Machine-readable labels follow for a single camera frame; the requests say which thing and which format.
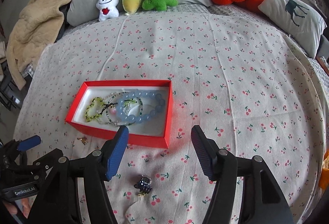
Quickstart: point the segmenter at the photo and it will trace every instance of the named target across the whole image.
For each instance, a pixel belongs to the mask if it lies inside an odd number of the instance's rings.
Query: line drawing on pillow
[[[306,7],[304,7],[302,5],[299,5],[297,2],[295,2],[293,0],[288,0],[285,10],[286,10],[286,12],[288,12],[290,14],[290,19],[293,21],[293,23],[296,26],[299,26],[298,24],[295,23],[295,21],[293,19],[293,15],[298,16],[300,18],[305,18],[305,16],[297,14],[296,11],[295,11],[296,7],[299,8],[304,14],[307,14],[307,13],[304,12],[302,8],[304,8],[306,10],[309,10],[309,9],[307,9]]]

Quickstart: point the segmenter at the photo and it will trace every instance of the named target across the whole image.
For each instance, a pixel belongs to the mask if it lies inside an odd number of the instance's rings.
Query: wooden bed edge
[[[319,56],[316,56],[315,59],[317,60],[317,62],[319,63],[319,65],[322,67],[322,69],[326,72],[326,74],[329,76],[329,69],[325,65],[325,63],[320,59]]]

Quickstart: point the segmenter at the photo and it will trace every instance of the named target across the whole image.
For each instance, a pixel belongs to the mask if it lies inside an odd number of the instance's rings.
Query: cherry print fabric
[[[327,100],[298,46],[275,27],[210,13],[145,13],[86,26],[44,50],[14,138],[40,135],[29,162],[52,149],[81,158],[104,140],[64,119],[84,81],[170,79],[173,121],[167,150],[127,145],[105,186],[119,223],[202,223],[214,183],[203,175],[190,139],[200,125],[239,157],[260,155],[279,183],[297,223],[315,206],[326,145]],[[140,174],[152,192],[137,196]],[[231,223],[240,212],[236,179]],[[83,181],[79,199],[89,223]]]

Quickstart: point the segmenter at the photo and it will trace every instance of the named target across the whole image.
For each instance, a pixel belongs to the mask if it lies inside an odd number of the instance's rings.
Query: pillow with deer print
[[[264,0],[258,8],[315,58],[320,36],[327,27],[315,9],[300,0]]]

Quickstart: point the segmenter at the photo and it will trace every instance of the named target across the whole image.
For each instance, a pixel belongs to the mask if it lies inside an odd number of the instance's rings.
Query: beige blanket
[[[55,42],[64,22],[59,8],[70,1],[30,0],[19,14],[6,51],[10,73],[19,89],[26,83],[20,72],[30,63],[35,69],[44,48]]]

